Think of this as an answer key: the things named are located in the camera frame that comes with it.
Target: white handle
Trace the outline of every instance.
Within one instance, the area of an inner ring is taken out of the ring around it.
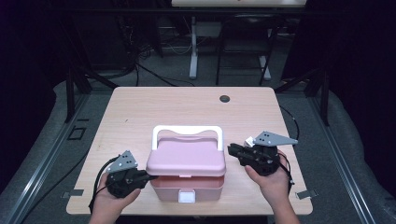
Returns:
[[[152,150],[157,150],[158,133],[162,130],[169,130],[178,134],[197,134],[205,131],[215,131],[218,135],[218,151],[223,150],[223,134],[219,126],[176,126],[176,125],[157,125],[152,131]]]

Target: metal rail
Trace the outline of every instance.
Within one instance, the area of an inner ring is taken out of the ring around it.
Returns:
[[[23,193],[17,200],[14,208],[11,210],[6,223],[21,223],[24,216],[26,216],[30,206],[35,199],[35,196],[42,187],[53,163],[55,163],[60,151],[62,150],[64,139],[66,138],[67,134],[73,129],[73,124],[77,119],[77,114],[87,103],[88,98],[89,95],[82,94],[81,98],[78,99],[78,103],[76,105],[76,115],[70,120],[70,122],[64,124],[64,126],[62,127],[59,135],[55,139],[52,148],[50,149],[48,154],[44,156],[44,159],[35,169],[35,172],[33,173],[26,187],[24,188]]]
[[[358,216],[361,219],[361,223],[374,224],[376,223],[373,215],[370,212],[370,209],[367,206],[366,201],[361,194],[361,190],[358,184],[355,181],[352,173],[350,172],[347,162],[344,159],[344,155],[340,150],[340,147],[337,144],[337,141],[334,138],[332,133],[332,129],[330,126],[326,126],[320,117],[319,114],[319,103],[315,97],[308,97],[308,102],[311,105],[312,109],[315,110],[315,117],[318,120],[319,125],[321,126],[323,132],[326,134],[326,137],[329,141],[329,144],[332,149],[332,158],[335,163],[335,166],[340,173],[341,178],[346,186],[346,190],[349,194],[349,197],[354,204],[356,211],[358,212]]]

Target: pink lid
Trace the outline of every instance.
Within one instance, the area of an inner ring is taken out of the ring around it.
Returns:
[[[222,176],[226,172],[224,151],[211,137],[163,137],[151,150],[146,171],[150,175]]]

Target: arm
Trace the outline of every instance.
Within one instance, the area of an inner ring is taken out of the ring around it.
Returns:
[[[119,218],[122,209],[128,204],[132,203],[140,194],[140,189],[135,189],[125,198],[116,198],[111,195],[107,189],[102,189],[106,186],[108,174],[103,174],[96,195],[93,211],[90,219],[90,224],[113,224]]]
[[[282,164],[286,165],[286,160],[283,157],[280,159]],[[247,175],[260,186],[262,195],[274,211],[276,224],[300,223],[289,200],[289,178],[284,170],[277,169],[275,173],[268,176],[257,174],[248,165],[245,166],[245,170]]]

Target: pink lunch box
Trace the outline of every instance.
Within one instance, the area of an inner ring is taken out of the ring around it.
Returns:
[[[160,131],[177,136],[161,137]],[[217,137],[198,136],[216,132]],[[156,126],[146,171],[159,199],[179,203],[220,198],[226,172],[222,130],[218,126]]]

